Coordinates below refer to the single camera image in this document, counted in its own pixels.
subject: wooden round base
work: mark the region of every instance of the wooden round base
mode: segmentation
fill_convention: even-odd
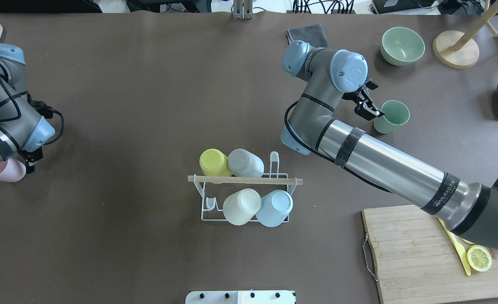
[[[463,37],[459,31],[445,31],[433,40],[433,52],[436,57],[454,69],[467,69],[472,67],[480,57],[480,49],[476,42],[469,40],[460,50],[454,51],[452,46]]]

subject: wooden cutting board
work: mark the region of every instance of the wooden cutting board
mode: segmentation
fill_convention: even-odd
[[[490,270],[468,277],[438,219],[417,206],[365,209],[362,216],[382,304],[498,298],[498,250],[488,248]]]

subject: cup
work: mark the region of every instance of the cup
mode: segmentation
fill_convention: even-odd
[[[420,59],[425,52],[423,39],[406,27],[392,27],[382,35],[380,53],[393,65],[409,65]]]
[[[397,100],[388,100],[382,105],[384,116],[377,117],[373,121],[375,129],[382,134],[390,133],[391,131],[401,127],[411,117],[411,113],[407,106]]]
[[[0,162],[0,181],[17,182],[26,175],[26,166],[13,157]]]
[[[245,149],[230,152],[227,163],[230,171],[236,176],[262,177],[264,173],[264,162]]]
[[[251,188],[230,194],[222,206],[222,213],[232,225],[244,225],[260,209],[260,194]]]
[[[200,155],[200,168],[205,176],[231,176],[228,158],[217,149],[208,149]]]
[[[257,220],[266,227],[277,227],[292,211],[292,196],[284,190],[274,190],[262,198]]]

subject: gray cloth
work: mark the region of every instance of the gray cloth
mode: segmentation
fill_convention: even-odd
[[[329,48],[328,38],[324,32],[322,24],[317,23],[308,27],[296,27],[295,29],[287,29],[288,44],[294,40],[305,41],[315,48]]]

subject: cup rack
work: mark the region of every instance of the cup rack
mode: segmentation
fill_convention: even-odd
[[[272,173],[273,163],[276,163],[276,172]],[[303,185],[303,179],[297,177],[293,179],[288,178],[287,173],[279,173],[279,154],[278,152],[270,153],[270,171],[264,173],[262,177],[237,177],[237,176],[203,176],[203,175],[188,175],[188,182],[193,182],[200,196],[201,211],[200,219],[203,221],[213,222],[226,222],[226,219],[205,219],[204,213],[216,209],[222,212],[219,208],[216,198],[208,198],[206,196],[206,183],[233,183],[233,184],[253,184],[253,185],[285,185],[288,194],[292,195],[297,185]]]

